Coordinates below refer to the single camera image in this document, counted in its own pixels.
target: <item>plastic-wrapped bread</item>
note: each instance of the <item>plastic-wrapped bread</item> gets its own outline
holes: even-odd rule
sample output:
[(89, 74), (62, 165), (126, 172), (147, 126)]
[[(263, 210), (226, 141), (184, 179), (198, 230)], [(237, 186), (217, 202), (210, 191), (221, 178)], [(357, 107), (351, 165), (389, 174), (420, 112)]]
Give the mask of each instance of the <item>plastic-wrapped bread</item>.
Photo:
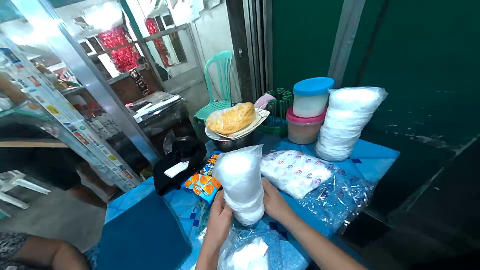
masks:
[(252, 103), (238, 103), (231, 108), (212, 112), (205, 125), (212, 131), (230, 134), (249, 125), (255, 117), (255, 107)]
[(319, 158), (345, 160), (365, 125), (387, 96), (379, 87), (345, 87), (330, 90), (325, 122), (316, 145)]

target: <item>human hand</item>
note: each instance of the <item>human hand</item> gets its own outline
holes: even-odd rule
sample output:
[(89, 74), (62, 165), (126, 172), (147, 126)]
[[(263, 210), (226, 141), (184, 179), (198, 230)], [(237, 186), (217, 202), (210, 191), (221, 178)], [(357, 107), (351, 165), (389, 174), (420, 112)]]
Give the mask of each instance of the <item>human hand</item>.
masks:
[(202, 249), (209, 248), (218, 251), (228, 236), (228, 230), (232, 223), (233, 211), (223, 199), (223, 190), (219, 191), (212, 207), (210, 208), (210, 218), (207, 224), (204, 243)]
[(292, 208), (285, 201), (278, 189), (270, 183), (265, 177), (262, 178), (264, 186), (264, 206), (267, 214), (274, 220), (285, 225), (285, 222), (295, 217)]

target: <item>stainless steel bowl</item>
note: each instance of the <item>stainless steel bowl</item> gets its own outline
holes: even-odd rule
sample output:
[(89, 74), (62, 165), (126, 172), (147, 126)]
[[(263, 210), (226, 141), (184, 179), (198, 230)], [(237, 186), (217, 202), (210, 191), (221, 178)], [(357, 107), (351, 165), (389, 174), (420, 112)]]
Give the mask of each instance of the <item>stainless steel bowl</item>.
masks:
[(230, 152), (233, 150), (238, 150), (240, 148), (251, 146), (253, 142), (253, 133), (254, 132), (246, 135), (245, 137), (231, 141), (217, 141), (212, 139), (212, 142), (218, 150), (223, 152)]

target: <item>dish rack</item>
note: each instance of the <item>dish rack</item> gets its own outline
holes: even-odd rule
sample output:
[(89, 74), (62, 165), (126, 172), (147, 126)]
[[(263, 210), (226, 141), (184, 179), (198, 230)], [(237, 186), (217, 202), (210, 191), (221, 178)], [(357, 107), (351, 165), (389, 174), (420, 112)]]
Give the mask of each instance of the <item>dish rack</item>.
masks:
[(273, 134), (287, 134), (287, 110), (293, 106), (293, 94), (290, 90), (277, 88), (266, 92), (275, 97), (268, 102), (265, 110), (270, 112), (267, 119), (257, 129)]

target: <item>blue plastic container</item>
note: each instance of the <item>blue plastic container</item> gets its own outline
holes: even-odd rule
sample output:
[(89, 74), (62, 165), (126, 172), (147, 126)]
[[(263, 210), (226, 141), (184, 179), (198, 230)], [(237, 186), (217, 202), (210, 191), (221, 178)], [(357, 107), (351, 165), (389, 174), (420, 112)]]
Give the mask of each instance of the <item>blue plastic container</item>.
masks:
[(319, 116), (325, 110), (334, 80), (327, 77), (306, 79), (293, 86), (293, 114), (310, 118)]

